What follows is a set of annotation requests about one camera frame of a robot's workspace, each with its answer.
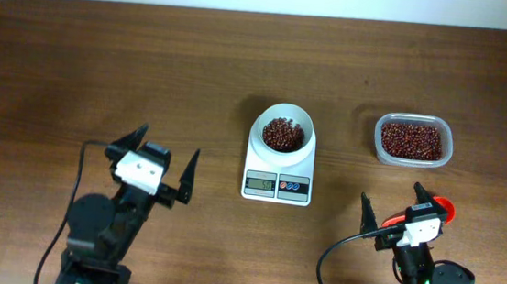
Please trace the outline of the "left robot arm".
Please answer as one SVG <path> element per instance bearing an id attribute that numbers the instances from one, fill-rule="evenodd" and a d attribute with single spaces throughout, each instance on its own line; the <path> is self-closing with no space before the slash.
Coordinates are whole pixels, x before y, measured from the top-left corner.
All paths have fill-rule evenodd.
<path id="1" fill-rule="evenodd" d="M 144 143 L 148 129 L 142 125 L 110 143 L 87 140 L 82 144 L 70 203 L 56 234 L 68 230 L 61 270 L 53 284 L 131 284 L 132 271 L 121 263 L 153 207 L 190 202 L 200 152 L 193 153 L 179 186 L 172 188 L 163 182 L 171 152 L 153 142 Z M 112 181 L 119 185 L 113 197 L 99 193 L 76 197 L 89 146 L 102 147 L 110 161 Z"/>

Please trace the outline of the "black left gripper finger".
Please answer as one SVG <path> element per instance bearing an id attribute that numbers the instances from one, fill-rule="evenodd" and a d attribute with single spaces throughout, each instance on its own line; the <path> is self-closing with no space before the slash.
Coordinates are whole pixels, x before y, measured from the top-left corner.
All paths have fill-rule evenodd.
<path id="1" fill-rule="evenodd" d="M 195 172 L 197 167 L 197 160 L 200 156 L 200 149 L 197 149 L 189 160 L 187 167 L 183 171 L 179 180 L 180 187 L 177 191 L 177 200 L 183 204 L 190 202 L 193 194 L 193 183 L 195 182 Z"/>
<path id="2" fill-rule="evenodd" d="M 136 150 L 143 140 L 149 129 L 149 124 L 139 126 L 134 132 L 132 131 L 126 136 L 123 136 L 114 142 L 111 142 L 107 147 L 116 150 Z"/>

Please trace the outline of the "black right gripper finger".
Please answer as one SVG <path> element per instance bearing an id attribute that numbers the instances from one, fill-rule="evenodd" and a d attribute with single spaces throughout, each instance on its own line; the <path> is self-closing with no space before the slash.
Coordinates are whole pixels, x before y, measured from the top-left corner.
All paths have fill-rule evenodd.
<path id="1" fill-rule="evenodd" d="M 435 202 L 433 196 L 430 193 L 428 193 L 428 191 L 424 188 L 424 186 L 420 182 L 416 182 L 413 188 L 416 196 L 415 205 Z"/>
<path id="2" fill-rule="evenodd" d="M 361 220 L 360 220 L 360 233 L 362 235 L 373 232 L 379 229 L 376 223 L 376 216 L 371 206 L 370 198 L 365 193 L 361 193 Z"/>

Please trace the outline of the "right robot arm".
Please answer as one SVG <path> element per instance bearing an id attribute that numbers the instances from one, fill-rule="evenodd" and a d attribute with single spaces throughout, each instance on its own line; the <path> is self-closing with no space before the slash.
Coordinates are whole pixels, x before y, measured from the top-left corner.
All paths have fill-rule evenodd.
<path id="1" fill-rule="evenodd" d="M 403 212 L 403 218 L 378 225 L 370 198 L 361 194 L 360 233 L 375 240 L 378 251 L 393 252 L 392 270 L 402 284 L 475 284 L 474 274 L 448 260 L 434 261 L 429 243 L 443 234 L 451 212 L 435 196 L 415 183 L 417 202 Z"/>

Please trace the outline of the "orange measuring scoop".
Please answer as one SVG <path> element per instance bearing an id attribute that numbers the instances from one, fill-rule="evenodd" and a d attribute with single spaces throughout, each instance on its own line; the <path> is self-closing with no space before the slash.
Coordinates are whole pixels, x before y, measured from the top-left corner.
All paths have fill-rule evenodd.
<path id="1" fill-rule="evenodd" d="M 444 207 L 445 210 L 447 211 L 447 218 L 445 220 L 445 224 L 450 224 L 454 220 L 455 215 L 457 214 L 454 204 L 449 199 L 446 199 L 446 197 L 434 195 L 433 198 L 440 206 Z M 381 226 L 382 227 L 387 227 L 390 225 L 393 226 L 395 224 L 402 223 L 404 220 L 405 220 L 404 212 L 396 213 L 394 216 L 391 216 L 388 219 L 384 220 Z"/>

